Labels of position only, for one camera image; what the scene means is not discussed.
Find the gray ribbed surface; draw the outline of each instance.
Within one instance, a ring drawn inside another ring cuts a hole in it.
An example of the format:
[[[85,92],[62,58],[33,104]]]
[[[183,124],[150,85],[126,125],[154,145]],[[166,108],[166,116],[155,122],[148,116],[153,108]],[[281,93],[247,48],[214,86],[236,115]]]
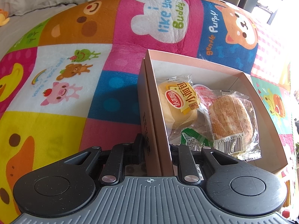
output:
[[[116,186],[103,187],[86,208],[66,217],[46,219],[22,214],[13,224],[217,223],[282,224],[278,213],[261,218],[229,215],[214,207],[200,188],[186,186],[176,177],[125,177]]]

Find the cartoon blanket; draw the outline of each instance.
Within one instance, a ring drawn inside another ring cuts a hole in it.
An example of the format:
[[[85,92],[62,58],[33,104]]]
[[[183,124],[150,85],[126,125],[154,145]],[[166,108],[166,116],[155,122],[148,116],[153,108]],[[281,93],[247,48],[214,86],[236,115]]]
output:
[[[22,175],[90,146],[107,150],[134,140],[141,131],[136,83],[147,49],[251,74],[294,160],[283,103],[288,62],[264,25],[220,0],[95,0],[39,24],[1,60],[3,223],[20,214],[12,189]]]

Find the white bear silhouette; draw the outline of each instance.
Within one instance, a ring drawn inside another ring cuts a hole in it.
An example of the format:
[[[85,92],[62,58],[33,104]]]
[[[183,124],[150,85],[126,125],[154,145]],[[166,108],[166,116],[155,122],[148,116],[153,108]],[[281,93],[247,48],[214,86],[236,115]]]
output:
[[[131,20],[137,35],[150,35],[164,43],[177,43],[187,32],[189,5],[184,0],[136,0],[144,3],[143,13]]]

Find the bread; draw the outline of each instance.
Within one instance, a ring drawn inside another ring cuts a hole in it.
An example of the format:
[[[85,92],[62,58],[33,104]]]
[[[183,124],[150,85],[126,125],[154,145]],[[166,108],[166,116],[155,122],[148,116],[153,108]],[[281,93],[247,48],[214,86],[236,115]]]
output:
[[[253,127],[243,101],[247,100],[225,95],[217,98],[210,105],[209,117],[215,140],[244,133],[245,144],[251,143]]]
[[[158,85],[158,92],[166,127],[168,129],[182,129],[193,124],[197,119],[197,111],[194,109],[188,110],[187,113],[183,113],[181,112],[181,109],[172,106],[165,96],[168,89],[169,82],[167,81]]]

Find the metal screw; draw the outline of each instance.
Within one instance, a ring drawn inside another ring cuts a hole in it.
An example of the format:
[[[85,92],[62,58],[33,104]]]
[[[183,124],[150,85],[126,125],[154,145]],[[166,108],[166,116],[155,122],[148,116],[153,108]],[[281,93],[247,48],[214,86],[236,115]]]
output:
[[[113,183],[116,181],[116,177],[114,177],[113,175],[105,175],[103,178],[102,178],[102,181],[103,182],[106,182],[106,183]]]
[[[184,177],[185,181],[190,182],[190,183],[195,183],[199,180],[199,178],[195,175],[187,175]]]

